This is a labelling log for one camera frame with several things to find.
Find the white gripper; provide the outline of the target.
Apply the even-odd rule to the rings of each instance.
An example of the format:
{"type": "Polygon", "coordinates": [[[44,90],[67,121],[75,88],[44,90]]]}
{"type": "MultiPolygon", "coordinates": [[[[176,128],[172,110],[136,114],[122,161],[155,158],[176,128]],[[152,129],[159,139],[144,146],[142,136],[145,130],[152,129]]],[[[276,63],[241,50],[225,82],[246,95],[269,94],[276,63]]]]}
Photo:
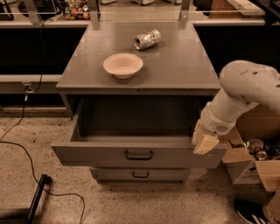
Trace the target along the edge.
{"type": "Polygon", "coordinates": [[[195,145],[193,151],[195,154],[204,155],[211,151],[219,143],[219,138],[216,135],[225,136],[236,124],[236,121],[225,122],[218,118],[210,106],[211,103],[208,102],[202,109],[200,120],[196,122],[193,131],[192,144],[195,145]],[[202,133],[202,129],[212,135],[202,133]]]}

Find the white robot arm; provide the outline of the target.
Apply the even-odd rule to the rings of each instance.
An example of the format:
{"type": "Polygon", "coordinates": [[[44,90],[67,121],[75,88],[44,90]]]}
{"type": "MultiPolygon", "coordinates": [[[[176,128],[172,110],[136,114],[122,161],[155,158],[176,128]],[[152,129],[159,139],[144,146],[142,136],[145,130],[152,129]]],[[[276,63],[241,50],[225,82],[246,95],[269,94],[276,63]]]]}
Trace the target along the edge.
{"type": "Polygon", "coordinates": [[[220,72],[220,90],[200,113],[192,144],[196,154],[206,154],[228,134],[237,119],[257,105],[280,113],[280,74],[271,67],[234,60],[220,72]]]}

